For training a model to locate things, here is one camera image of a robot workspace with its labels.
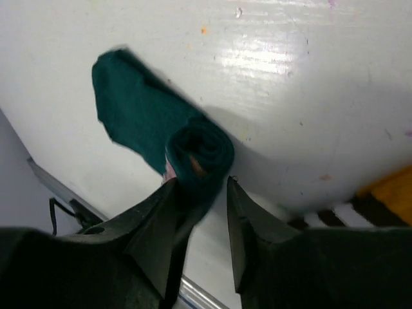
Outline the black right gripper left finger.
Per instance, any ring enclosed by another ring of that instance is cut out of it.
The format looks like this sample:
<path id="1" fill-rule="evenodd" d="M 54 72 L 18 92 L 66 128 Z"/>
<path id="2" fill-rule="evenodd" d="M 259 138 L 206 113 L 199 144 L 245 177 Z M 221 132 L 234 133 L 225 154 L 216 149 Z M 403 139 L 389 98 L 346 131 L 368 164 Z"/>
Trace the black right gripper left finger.
<path id="1" fill-rule="evenodd" d="M 2 308 L 171 308 L 182 264 L 176 180 L 81 234 L 1 229 Z"/>

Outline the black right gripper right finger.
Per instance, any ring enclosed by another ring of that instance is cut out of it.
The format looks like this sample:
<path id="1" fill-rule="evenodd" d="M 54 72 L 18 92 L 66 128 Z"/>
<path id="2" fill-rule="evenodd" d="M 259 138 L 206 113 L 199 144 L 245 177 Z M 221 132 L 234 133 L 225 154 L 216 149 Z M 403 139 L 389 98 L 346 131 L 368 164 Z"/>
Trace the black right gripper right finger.
<path id="1" fill-rule="evenodd" d="M 297 230 L 227 180 L 236 292 L 243 308 L 410 308 L 411 229 Z"/>

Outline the dark green reindeer sock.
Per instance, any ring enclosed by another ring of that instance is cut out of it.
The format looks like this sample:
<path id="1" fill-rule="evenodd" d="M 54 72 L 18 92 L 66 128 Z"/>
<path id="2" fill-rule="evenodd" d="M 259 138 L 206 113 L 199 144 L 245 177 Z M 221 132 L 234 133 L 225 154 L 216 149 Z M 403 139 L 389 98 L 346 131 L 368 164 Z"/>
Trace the dark green reindeer sock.
<path id="1" fill-rule="evenodd" d="M 111 141 L 176 178 L 183 206 L 206 215 L 234 161 L 229 136 L 127 49 L 98 56 L 91 69 L 97 118 Z"/>

